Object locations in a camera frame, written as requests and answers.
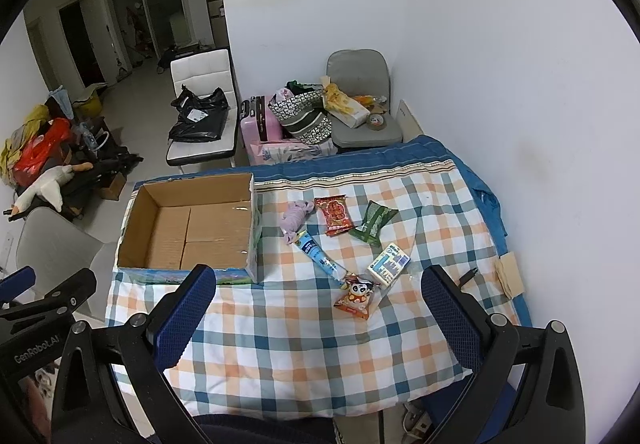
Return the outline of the panda orange snack packet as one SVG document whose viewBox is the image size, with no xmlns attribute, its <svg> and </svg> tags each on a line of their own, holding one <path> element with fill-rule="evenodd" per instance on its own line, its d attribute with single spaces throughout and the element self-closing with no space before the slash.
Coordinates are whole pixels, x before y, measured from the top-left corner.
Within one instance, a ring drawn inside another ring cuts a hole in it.
<svg viewBox="0 0 640 444">
<path fill-rule="evenodd" d="M 347 273 L 341 286 L 342 294 L 334 302 L 334 307 L 359 319 L 368 320 L 372 297 L 378 288 L 380 285 L 370 275 Z"/>
</svg>

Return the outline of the green snack packet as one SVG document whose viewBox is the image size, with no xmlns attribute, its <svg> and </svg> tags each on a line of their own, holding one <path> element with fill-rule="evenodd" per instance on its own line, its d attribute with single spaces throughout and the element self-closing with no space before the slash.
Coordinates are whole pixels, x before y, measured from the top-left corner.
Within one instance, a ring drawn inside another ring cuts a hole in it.
<svg viewBox="0 0 640 444">
<path fill-rule="evenodd" d="M 398 211 L 396 209 L 370 201 L 366 211 L 364 211 L 360 225 L 352 228 L 348 233 L 368 245 L 379 247 L 381 245 L 380 234 L 382 228 L 387 225 L 397 213 Z"/>
</svg>

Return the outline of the blue tube packet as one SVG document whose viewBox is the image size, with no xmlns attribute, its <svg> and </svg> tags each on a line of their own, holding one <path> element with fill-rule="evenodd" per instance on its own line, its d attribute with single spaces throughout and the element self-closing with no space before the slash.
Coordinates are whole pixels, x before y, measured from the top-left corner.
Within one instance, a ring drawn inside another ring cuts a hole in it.
<svg viewBox="0 0 640 444">
<path fill-rule="evenodd" d="M 306 254 L 323 274 L 326 274 L 336 282 L 345 280 L 346 269 L 332 260 L 306 230 L 302 230 L 296 235 L 294 245 Z"/>
</svg>

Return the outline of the red snack packet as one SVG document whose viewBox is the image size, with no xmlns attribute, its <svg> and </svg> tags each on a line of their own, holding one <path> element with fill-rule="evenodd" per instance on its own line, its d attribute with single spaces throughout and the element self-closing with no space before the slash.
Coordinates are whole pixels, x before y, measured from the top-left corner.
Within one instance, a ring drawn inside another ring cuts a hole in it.
<svg viewBox="0 0 640 444">
<path fill-rule="evenodd" d="M 334 237 L 354 228 L 345 195 L 316 198 L 314 205 L 322 212 L 326 221 L 327 236 Z"/>
</svg>

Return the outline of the grey fabric chair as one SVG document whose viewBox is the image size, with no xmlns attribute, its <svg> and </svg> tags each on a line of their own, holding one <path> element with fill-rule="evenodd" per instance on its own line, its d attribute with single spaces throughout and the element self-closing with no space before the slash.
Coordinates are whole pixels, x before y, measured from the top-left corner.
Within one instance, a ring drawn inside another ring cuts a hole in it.
<svg viewBox="0 0 640 444">
<path fill-rule="evenodd" d="M 96 292 L 79 312 L 104 321 L 116 247 L 116 242 L 104 243 L 92 237 L 58 212 L 38 208 L 26 217 L 17 244 L 16 265 L 35 271 L 38 299 L 81 268 L 91 269 L 96 276 Z"/>
</svg>

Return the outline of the white power strip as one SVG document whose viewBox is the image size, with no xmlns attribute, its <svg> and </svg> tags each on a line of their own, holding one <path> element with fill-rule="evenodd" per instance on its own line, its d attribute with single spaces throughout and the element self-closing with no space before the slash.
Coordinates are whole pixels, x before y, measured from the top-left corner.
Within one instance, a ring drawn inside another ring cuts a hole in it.
<svg viewBox="0 0 640 444">
<path fill-rule="evenodd" d="M 426 438 L 428 430 L 432 425 L 432 420 L 428 412 L 415 402 L 404 404 L 404 416 L 401 418 L 401 427 L 404 436 L 403 443 L 421 443 Z"/>
</svg>

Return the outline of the beige paper stack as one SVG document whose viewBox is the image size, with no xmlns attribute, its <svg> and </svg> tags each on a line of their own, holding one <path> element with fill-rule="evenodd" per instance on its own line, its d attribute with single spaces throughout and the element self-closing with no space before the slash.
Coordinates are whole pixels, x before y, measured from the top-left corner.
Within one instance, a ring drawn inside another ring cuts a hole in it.
<svg viewBox="0 0 640 444">
<path fill-rule="evenodd" d="M 495 264 L 495 270 L 503 293 L 510 300 L 524 293 L 524 283 L 518 269 L 518 261 L 513 252 L 499 256 Z"/>
</svg>

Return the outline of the black clip on blanket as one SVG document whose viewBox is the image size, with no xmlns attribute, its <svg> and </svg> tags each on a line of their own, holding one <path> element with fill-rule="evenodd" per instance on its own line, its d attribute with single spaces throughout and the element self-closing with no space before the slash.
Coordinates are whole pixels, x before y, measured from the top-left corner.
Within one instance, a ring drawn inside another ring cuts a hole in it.
<svg viewBox="0 0 640 444">
<path fill-rule="evenodd" d="M 474 268 L 471 268 L 469 271 L 467 271 L 465 274 L 463 274 L 460 277 L 458 288 L 462 289 L 468 282 L 473 280 L 477 272 L 478 272 L 478 268 L 474 267 Z"/>
</svg>

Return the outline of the small brown cardboard box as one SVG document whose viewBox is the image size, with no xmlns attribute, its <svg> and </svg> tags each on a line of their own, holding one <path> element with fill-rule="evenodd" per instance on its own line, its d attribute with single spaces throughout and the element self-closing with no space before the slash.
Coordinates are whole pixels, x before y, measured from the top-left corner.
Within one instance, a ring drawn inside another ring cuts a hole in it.
<svg viewBox="0 0 640 444">
<path fill-rule="evenodd" d="M 122 173 L 116 173 L 108 185 L 96 190 L 98 196 L 103 200 L 119 201 L 120 194 L 126 185 L 127 179 Z"/>
</svg>

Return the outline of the plaid checkered blanket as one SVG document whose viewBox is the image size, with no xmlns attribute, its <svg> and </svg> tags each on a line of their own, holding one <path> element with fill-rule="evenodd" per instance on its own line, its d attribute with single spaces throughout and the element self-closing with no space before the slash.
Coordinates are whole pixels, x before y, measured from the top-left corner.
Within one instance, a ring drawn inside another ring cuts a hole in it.
<svg viewBox="0 0 640 444">
<path fill-rule="evenodd" d="M 464 376 L 421 294 L 425 268 L 439 265 L 488 312 L 518 320 L 503 293 L 498 254 L 483 216 L 454 162 L 420 164 L 398 176 L 315 179 L 265 188 L 254 183 L 260 214 L 259 281 L 224 285 L 166 378 L 194 415 L 229 412 L 259 418 L 360 416 L 420 398 Z M 390 288 L 375 291 L 370 317 L 341 312 L 336 282 L 280 230 L 293 201 L 346 196 L 361 222 L 370 201 L 398 213 L 380 234 L 410 262 Z M 105 319 L 119 326 L 150 312 L 173 285 L 143 285 L 114 266 Z"/>
</svg>

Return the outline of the black plastic bag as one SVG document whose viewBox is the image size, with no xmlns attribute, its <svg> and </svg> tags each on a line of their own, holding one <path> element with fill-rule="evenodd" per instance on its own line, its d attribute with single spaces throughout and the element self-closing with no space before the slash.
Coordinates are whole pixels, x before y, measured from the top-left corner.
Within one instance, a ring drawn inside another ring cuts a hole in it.
<svg viewBox="0 0 640 444">
<path fill-rule="evenodd" d="M 217 87 L 210 95 L 198 97 L 186 86 L 171 101 L 178 113 L 177 122 L 168 133 L 170 141 L 208 143 L 219 141 L 230 110 L 224 91 Z"/>
</svg>

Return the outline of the white leather chair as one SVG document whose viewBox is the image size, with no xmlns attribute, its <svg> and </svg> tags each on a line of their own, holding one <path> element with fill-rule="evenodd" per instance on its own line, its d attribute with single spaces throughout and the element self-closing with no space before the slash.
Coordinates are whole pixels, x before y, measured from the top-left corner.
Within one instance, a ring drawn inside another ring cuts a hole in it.
<svg viewBox="0 0 640 444">
<path fill-rule="evenodd" d="M 235 164 L 239 104 L 227 49 L 171 61 L 177 121 L 168 134 L 166 163 L 185 167 L 214 160 Z"/>
</svg>

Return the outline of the pink suitcase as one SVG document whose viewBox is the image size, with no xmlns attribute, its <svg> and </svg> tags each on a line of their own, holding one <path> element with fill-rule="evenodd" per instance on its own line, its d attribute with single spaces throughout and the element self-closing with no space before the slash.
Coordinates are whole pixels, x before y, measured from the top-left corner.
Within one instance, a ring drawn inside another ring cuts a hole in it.
<svg viewBox="0 0 640 444">
<path fill-rule="evenodd" d="M 284 136 L 265 96 L 242 101 L 240 127 L 250 164 L 272 165 L 288 161 L 290 140 Z"/>
</svg>

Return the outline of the patterned tote bag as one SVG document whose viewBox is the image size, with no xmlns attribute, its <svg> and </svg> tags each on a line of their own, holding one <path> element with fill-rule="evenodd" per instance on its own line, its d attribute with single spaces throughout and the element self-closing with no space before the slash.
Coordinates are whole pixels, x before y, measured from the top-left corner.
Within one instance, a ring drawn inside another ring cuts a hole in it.
<svg viewBox="0 0 640 444">
<path fill-rule="evenodd" d="M 268 107 L 281 126 L 302 143 L 320 145 L 332 135 L 332 124 L 324 111 L 320 90 L 281 100 L 273 97 Z"/>
</svg>

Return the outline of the grey cushioned chair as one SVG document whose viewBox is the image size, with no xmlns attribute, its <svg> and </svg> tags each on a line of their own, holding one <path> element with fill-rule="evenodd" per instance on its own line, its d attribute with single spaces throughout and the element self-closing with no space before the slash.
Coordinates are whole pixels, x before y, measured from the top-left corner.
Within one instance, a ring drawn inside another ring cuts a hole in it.
<svg viewBox="0 0 640 444">
<path fill-rule="evenodd" d="M 383 55 L 374 49 L 342 49 L 329 55 L 326 75 L 347 96 L 370 113 L 381 113 L 384 130 L 372 131 L 367 122 L 350 129 L 332 117 L 332 141 L 340 151 L 386 147 L 402 141 L 401 128 L 390 114 L 390 70 Z"/>
</svg>

